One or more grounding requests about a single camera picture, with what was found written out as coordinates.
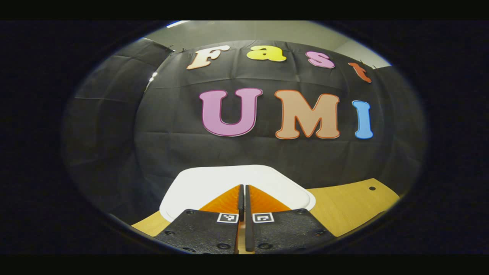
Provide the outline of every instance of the letter m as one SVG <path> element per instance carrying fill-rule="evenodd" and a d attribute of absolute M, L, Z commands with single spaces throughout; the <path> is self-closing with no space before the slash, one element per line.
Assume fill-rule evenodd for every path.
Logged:
<path fill-rule="evenodd" d="M 312 136 L 320 121 L 321 127 L 316 132 L 317 137 L 339 137 L 336 117 L 339 98 L 336 95 L 320 95 L 313 109 L 299 91 L 279 90 L 275 92 L 275 96 L 282 101 L 282 128 L 275 133 L 277 138 L 298 138 L 300 132 L 295 129 L 296 119 L 308 138 Z"/>

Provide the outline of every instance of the white plate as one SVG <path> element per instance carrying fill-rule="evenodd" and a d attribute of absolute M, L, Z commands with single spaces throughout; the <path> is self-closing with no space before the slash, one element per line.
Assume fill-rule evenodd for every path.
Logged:
<path fill-rule="evenodd" d="M 200 209 L 229 189 L 250 184 L 290 209 L 311 210 L 316 198 L 272 167 L 240 165 L 197 167 L 181 171 L 161 201 L 161 215 L 172 222 L 185 209 Z"/>

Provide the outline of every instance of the letter i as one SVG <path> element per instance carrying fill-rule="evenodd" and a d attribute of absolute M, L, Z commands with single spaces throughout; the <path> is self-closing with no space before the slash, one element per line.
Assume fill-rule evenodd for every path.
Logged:
<path fill-rule="evenodd" d="M 374 136 L 370 130 L 370 104 L 364 101 L 354 100 L 352 105 L 356 108 L 358 115 L 358 131 L 355 132 L 356 138 L 369 139 Z"/>

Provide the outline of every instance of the pink letter u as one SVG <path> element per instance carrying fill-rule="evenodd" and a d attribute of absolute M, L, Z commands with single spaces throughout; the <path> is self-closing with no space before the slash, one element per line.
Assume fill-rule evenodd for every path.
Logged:
<path fill-rule="evenodd" d="M 263 94 L 261 89 L 245 88 L 236 91 L 241 98 L 241 119 L 238 123 L 228 124 L 221 119 L 222 99 L 226 91 L 208 91 L 200 94 L 202 100 L 202 122 L 209 132 L 224 137 L 237 137 L 251 131 L 256 121 L 256 100 Z"/>

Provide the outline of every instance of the wooden board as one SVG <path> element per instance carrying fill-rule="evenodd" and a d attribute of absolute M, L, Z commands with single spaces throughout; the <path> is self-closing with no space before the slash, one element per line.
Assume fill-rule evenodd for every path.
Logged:
<path fill-rule="evenodd" d="M 316 205 L 311 213 L 337 237 L 388 210 L 399 199 L 394 191 L 376 179 L 307 190 L 316 197 Z M 169 224 L 157 211 L 132 226 L 150 236 L 156 236 Z M 239 231 L 238 250 L 240 254 L 252 253 L 246 252 L 245 231 L 242 228 Z"/>

